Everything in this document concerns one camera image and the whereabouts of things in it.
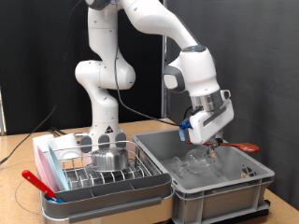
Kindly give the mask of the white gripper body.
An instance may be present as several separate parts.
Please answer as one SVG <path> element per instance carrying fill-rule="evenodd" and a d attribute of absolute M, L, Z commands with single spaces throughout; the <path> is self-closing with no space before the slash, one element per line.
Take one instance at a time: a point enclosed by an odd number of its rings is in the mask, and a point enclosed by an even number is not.
<path fill-rule="evenodd" d="M 234 118 L 233 104 L 230 99 L 216 112 L 200 111 L 190 116 L 190 140 L 195 145 L 203 145 Z"/>

